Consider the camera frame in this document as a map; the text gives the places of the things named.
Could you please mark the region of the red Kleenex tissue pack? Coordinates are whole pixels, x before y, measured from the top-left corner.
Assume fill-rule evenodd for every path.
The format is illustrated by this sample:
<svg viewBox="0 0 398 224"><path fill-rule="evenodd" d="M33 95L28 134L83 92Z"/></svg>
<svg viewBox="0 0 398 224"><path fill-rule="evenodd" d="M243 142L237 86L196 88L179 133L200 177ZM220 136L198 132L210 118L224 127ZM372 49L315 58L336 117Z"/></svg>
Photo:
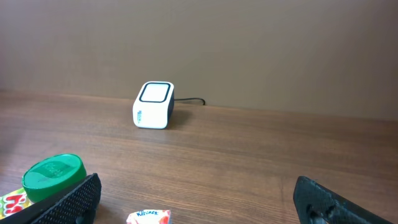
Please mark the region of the red Kleenex tissue pack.
<svg viewBox="0 0 398 224"><path fill-rule="evenodd" d="M171 224L170 210L140 210L129 214L127 224Z"/></svg>

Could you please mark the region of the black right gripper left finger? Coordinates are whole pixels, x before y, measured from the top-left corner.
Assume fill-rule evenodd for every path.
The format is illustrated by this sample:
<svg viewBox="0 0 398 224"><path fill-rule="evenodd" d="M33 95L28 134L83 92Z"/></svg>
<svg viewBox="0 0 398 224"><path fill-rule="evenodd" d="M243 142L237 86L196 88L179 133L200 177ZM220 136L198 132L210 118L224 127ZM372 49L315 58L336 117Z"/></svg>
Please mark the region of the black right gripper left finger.
<svg viewBox="0 0 398 224"><path fill-rule="evenodd" d="M1 224L93 224L101 199L96 173L1 220Z"/></svg>

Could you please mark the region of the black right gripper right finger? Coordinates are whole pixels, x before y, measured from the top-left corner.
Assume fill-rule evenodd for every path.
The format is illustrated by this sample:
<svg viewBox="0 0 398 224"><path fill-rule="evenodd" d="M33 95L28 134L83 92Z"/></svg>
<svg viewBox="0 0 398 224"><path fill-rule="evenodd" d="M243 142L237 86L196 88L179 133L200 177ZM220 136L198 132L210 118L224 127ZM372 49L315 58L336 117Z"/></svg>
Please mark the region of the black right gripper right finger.
<svg viewBox="0 0 398 224"><path fill-rule="evenodd" d="M301 224L392 224L306 176L298 177L293 201Z"/></svg>

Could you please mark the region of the Haribo gummy candy bag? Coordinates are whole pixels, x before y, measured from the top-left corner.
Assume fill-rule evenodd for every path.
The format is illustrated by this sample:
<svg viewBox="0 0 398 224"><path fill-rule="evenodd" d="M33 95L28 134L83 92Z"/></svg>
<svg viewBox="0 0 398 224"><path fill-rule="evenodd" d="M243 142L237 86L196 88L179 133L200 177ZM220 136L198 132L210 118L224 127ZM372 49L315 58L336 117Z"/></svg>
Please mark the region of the Haribo gummy candy bag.
<svg viewBox="0 0 398 224"><path fill-rule="evenodd" d="M32 202L27 197L24 188L20 188L11 193L3 195L1 196L0 200L1 220L32 205Z"/></svg>

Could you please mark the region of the green lid plastic jar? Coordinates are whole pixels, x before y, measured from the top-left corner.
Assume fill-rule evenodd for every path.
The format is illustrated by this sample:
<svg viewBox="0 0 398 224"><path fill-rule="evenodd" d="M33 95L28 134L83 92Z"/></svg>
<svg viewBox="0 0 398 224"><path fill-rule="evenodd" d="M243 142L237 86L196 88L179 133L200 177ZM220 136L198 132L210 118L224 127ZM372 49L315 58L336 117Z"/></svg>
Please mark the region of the green lid plastic jar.
<svg viewBox="0 0 398 224"><path fill-rule="evenodd" d="M59 154L33 165L22 176L22 186L31 202L37 203L87 176L76 154Z"/></svg>

